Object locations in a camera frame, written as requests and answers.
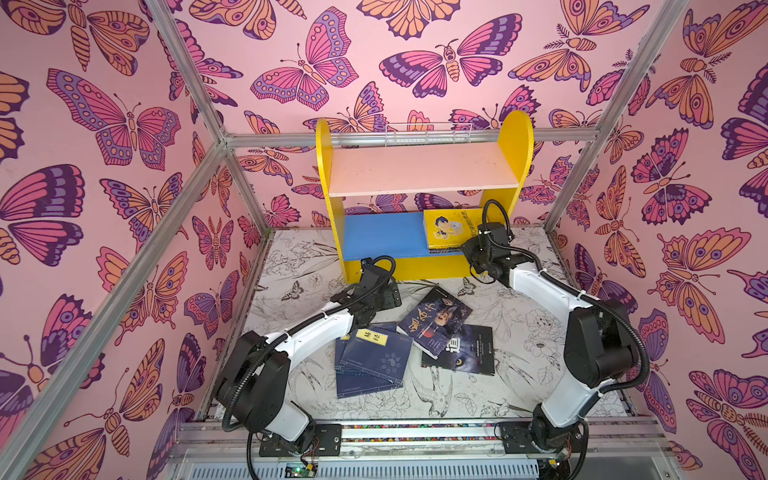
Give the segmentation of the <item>purple book gold characters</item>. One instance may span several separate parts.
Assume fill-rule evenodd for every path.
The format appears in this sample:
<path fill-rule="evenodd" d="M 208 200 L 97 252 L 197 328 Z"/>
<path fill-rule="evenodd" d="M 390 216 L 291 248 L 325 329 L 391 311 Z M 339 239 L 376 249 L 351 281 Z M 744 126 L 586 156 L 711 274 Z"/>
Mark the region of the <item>purple book gold characters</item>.
<path fill-rule="evenodd" d="M 398 333 L 432 359 L 437 359 L 473 309 L 440 286 L 433 287 L 397 324 Z"/>

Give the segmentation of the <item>yellow cartoon book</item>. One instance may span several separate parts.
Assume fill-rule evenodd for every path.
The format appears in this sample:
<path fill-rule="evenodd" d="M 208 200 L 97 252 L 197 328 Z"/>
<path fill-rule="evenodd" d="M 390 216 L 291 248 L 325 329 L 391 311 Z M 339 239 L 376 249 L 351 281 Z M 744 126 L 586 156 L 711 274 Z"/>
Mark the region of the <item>yellow cartoon book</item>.
<path fill-rule="evenodd" d="M 482 210 L 431 209 L 423 211 L 423 217 L 428 252 L 448 253 L 478 235 Z"/>

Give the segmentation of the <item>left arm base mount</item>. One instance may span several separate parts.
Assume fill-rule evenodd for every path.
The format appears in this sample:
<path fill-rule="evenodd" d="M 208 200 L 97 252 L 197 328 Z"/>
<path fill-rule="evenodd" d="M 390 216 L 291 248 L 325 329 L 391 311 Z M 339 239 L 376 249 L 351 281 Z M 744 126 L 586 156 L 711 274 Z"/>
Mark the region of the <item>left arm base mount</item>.
<path fill-rule="evenodd" d="M 341 424 L 310 424 L 297 440 L 288 441 L 277 435 L 266 437 L 258 453 L 263 458 L 301 455 L 337 457 L 341 453 L 342 433 Z"/>

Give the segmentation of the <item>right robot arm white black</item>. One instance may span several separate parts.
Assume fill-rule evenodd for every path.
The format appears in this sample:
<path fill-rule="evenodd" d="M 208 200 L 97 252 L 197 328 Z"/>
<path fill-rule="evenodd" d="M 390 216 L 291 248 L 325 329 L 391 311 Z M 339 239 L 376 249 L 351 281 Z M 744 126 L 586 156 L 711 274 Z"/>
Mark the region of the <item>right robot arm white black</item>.
<path fill-rule="evenodd" d="M 576 433 L 588 438 L 586 417 L 598 400 L 649 378 L 649 353 L 621 302 L 601 300 L 558 280 L 536 254 L 511 241 L 506 209 L 488 200 L 477 234 L 461 250 L 472 273 L 487 275 L 565 322 L 566 372 L 535 407 L 526 432 L 532 448 L 554 453 L 567 447 Z"/>

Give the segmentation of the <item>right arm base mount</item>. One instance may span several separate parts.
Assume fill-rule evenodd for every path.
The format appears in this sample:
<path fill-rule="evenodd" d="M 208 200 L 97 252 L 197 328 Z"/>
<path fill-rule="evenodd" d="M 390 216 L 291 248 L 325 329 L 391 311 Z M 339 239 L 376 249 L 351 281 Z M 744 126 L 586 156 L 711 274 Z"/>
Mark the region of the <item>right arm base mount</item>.
<path fill-rule="evenodd" d="M 580 453 L 589 441 L 588 426 L 584 422 L 560 428 L 544 418 L 533 418 L 528 423 L 499 422 L 494 434 L 507 454 L 569 455 L 573 451 Z"/>

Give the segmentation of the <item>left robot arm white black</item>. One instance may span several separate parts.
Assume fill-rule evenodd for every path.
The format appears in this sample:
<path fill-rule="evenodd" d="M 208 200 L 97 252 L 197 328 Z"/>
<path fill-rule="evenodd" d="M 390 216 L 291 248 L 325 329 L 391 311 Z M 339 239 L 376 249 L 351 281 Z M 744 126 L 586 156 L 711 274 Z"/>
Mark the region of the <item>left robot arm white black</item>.
<path fill-rule="evenodd" d="M 268 335 L 242 334 L 215 382 L 214 397 L 224 408 L 222 430 L 243 429 L 252 441 L 269 435 L 295 454 L 317 441 L 316 421 L 286 399 L 293 369 L 333 340 L 366 328 L 377 313 L 401 304 L 388 255 L 361 261 L 361 277 L 333 295 L 319 312 L 297 325 Z"/>

